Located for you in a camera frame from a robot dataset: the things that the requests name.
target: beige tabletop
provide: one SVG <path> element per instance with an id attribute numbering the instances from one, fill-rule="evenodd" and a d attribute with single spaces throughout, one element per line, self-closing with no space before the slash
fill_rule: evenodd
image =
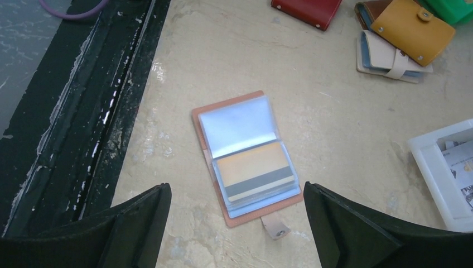
<path id="1" fill-rule="evenodd" d="M 268 0 L 172 0 L 114 204 L 169 183 L 158 267 L 320 267 L 303 203 L 225 225 L 191 110 L 263 90 L 300 183 L 319 183 L 395 217 L 444 228 L 407 140 L 473 118 L 472 24 L 458 27 L 420 84 L 358 73 L 361 27 L 345 0 L 321 32 Z"/>

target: white strap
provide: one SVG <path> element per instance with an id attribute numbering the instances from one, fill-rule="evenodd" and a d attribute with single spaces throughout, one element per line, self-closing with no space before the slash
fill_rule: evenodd
<path id="1" fill-rule="evenodd" d="M 268 231 L 269 236 L 273 240 L 278 240 L 283 238 L 288 233 L 291 232 L 291 229 L 287 228 L 276 216 L 276 213 L 273 212 L 266 216 L 261 217 L 261 222 L 263 223 L 264 228 Z"/>
<path id="2" fill-rule="evenodd" d="M 384 76 L 392 78 L 392 79 L 401 78 L 406 72 L 407 62 L 409 62 L 409 56 L 407 56 L 400 49 L 396 49 L 396 53 L 394 55 L 393 67 Z"/>

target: gray stripe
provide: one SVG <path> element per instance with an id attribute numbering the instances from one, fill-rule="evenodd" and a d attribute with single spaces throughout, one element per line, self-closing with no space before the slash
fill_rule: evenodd
<path id="1" fill-rule="evenodd" d="M 292 176 L 292 170 L 290 166 L 277 169 L 266 174 L 235 183 L 233 185 L 225 187 L 225 191 L 228 197 L 232 197 L 237 194 L 241 194 L 250 191 L 254 188 L 261 187 L 266 184 L 274 183 L 275 181 L 282 180 L 289 176 Z"/>

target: white container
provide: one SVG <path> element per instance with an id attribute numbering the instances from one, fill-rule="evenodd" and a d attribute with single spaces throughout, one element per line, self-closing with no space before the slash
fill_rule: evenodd
<path id="1" fill-rule="evenodd" d="M 473 140 L 473 119 L 436 130 L 409 140 L 433 200 L 450 231 L 473 232 L 473 212 L 455 184 L 443 157 L 445 141 Z"/>

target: green object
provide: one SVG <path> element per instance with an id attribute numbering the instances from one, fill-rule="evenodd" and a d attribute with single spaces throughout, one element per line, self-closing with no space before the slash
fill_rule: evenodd
<path id="1" fill-rule="evenodd" d="M 465 0 L 420 0 L 421 5 L 450 25 L 469 22 L 473 18 L 473 4 Z"/>

